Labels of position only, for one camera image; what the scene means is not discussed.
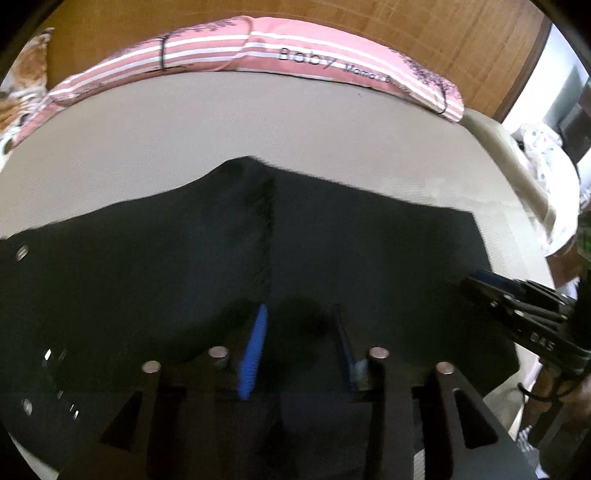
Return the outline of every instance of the metal pin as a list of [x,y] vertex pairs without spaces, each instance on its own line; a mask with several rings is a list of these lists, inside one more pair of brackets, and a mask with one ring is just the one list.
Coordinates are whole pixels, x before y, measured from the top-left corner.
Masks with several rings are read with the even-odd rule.
[[30,417],[31,413],[33,413],[33,404],[31,403],[31,400],[29,400],[28,398],[25,398],[22,401],[22,409],[25,411],[27,416]]
[[147,374],[155,374],[160,371],[161,367],[162,365],[160,365],[160,362],[150,360],[142,365],[142,370]]
[[211,347],[207,353],[213,359],[213,364],[216,368],[222,369],[228,364],[230,358],[230,350],[219,345]]
[[443,375],[452,374],[456,370],[455,367],[450,362],[439,362],[435,366],[435,369]]
[[387,359],[389,355],[390,352],[388,352],[384,347],[381,346],[374,346],[369,349],[369,356],[376,360]]
[[27,253],[29,253],[29,247],[26,245],[23,245],[21,248],[19,248],[17,252],[17,262],[20,262],[23,258],[25,258]]

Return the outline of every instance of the mattress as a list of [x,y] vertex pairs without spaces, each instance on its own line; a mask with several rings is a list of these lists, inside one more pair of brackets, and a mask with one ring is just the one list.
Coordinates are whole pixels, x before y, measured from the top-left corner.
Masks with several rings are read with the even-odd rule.
[[[65,110],[0,174],[0,236],[149,196],[252,155],[424,205],[472,212],[496,273],[553,286],[520,201],[461,125],[358,86],[250,72],[183,73],[121,86]],[[509,429],[521,370],[485,401]]]

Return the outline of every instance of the black cloth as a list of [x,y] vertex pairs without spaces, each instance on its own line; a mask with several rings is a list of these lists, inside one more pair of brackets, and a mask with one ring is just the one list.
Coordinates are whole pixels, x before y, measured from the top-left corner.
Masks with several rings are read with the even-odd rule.
[[336,303],[363,345],[386,347],[412,372],[453,362],[486,394],[519,365],[458,290],[482,268],[470,213],[230,160],[170,192],[0,242],[2,420],[62,468],[104,430],[143,362],[188,361],[261,303],[257,390],[283,395],[294,431],[306,428],[290,415],[305,403],[298,395],[343,390],[327,334]]

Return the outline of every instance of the white cloth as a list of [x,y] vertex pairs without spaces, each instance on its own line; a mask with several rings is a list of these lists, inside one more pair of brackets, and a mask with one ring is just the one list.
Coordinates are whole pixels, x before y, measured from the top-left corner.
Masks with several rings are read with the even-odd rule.
[[562,150],[562,139],[548,125],[524,124],[515,133],[524,144],[528,160],[525,168],[548,194],[556,210],[556,221],[550,234],[535,228],[544,256],[556,253],[577,232],[580,184],[577,171]]

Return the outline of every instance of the pillow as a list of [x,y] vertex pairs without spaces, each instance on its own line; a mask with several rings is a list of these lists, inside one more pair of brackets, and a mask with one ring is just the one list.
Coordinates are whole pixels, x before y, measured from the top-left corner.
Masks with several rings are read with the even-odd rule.
[[47,28],[27,42],[0,85],[0,170],[8,159],[9,140],[47,93],[47,43],[52,30]]
[[527,157],[516,140],[499,122],[469,108],[464,111],[460,124],[476,137],[492,157],[517,196],[530,207],[549,237],[556,221],[556,211],[550,204],[547,193],[527,170]]

